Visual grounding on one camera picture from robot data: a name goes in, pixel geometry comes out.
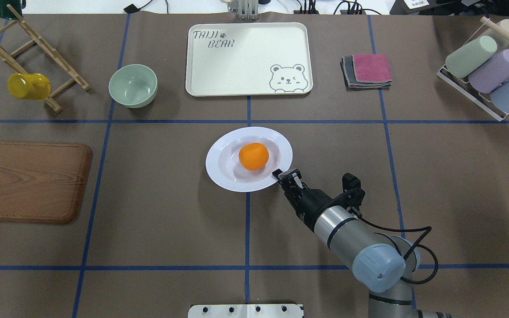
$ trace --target brown tabletop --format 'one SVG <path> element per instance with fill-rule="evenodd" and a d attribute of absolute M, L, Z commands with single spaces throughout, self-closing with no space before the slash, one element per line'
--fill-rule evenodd
<path fill-rule="evenodd" d="M 366 317 L 366 288 L 278 186 L 233 193 L 208 177 L 212 143 L 247 125 L 285 135 L 312 188 L 335 196 L 345 172 L 359 177 L 370 221 L 433 227 L 424 244 L 441 267 L 416 287 L 419 309 L 509 316 L 509 117 L 498 123 L 435 75 L 477 18 L 263 14 L 259 22 L 305 24 L 314 86 L 256 97 L 192 97 L 184 87 L 189 28 L 233 23 L 233 14 L 26 18 L 92 89 L 67 89 L 55 116 L 7 93 L 13 72 L 0 60 L 0 140 L 83 143 L 93 163 L 74 221 L 0 222 L 0 317 L 175 318 L 192 304 L 243 302 Z M 11 28 L 0 40 L 13 50 L 28 38 Z M 390 63 L 390 90 L 348 91 L 341 57 L 375 52 Z M 40 48 L 18 60 L 53 83 L 68 79 Z M 107 92 L 111 75 L 133 63 L 159 84 L 136 110 Z M 416 279 L 433 269 L 428 254 L 422 260 Z"/>

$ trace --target wooden tray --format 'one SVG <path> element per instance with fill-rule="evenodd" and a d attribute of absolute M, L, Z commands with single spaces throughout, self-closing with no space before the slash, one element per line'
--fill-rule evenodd
<path fill-rule="evenodd" d="M 0 141 L 0 221 L 72 221 L 90 165 L 87 145 Z"/>

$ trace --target orange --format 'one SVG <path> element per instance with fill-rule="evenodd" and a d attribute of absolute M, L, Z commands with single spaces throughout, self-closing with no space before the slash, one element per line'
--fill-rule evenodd
<path fill-rule="evenodd" d="M 264 167 L 268 161 L 268 149 L 260 143 L 251 143 L 239 151 L 239 162 L 249 170 Z"/>

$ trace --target green cup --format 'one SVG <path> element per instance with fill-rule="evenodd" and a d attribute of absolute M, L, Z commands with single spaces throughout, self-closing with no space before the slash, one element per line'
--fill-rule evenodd
<path fill-rule="evenodd" d="M 10 4 L 20 16 L 23 16 L 23 9 L 27 6 L 27 0 L 0 0 L 0 18 L 17 20 L 17 17 L 7 8 Z"/>

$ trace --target cartoon bear face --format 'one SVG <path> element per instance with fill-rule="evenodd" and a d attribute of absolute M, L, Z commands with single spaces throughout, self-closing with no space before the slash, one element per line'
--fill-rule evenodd
<path fill-rule="evenodd" d="M 270 88 L 274 92 L 303 92 L 308 86 L 308 80 L 304 76 L 304 67 L 296 64 L 293 67 L 273 65 L 270 67 L 272 79 Z"/>

